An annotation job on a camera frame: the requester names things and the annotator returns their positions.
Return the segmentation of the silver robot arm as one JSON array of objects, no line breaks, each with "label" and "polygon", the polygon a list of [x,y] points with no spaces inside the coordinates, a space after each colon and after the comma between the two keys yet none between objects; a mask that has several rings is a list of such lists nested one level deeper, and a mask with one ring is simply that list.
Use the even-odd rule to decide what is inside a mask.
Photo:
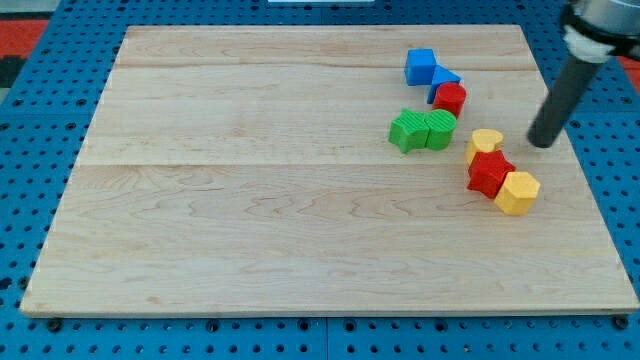
[{"label": "silver robot arm", "polygon": [[554,144],[602,65],[639,59],[639,0],[568,1],[560,27],[568,57],[527,131],[538,148]]}]

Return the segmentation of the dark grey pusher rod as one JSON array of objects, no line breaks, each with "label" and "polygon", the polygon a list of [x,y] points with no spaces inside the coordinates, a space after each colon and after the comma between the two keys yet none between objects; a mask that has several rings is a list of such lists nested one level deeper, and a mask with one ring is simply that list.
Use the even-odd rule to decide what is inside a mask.
[{"label": "dark grey pusher rod", "polygon": [[602,63],[568,56],[527,131],[531,145],[550,148],[555,143],[601,67]]}]

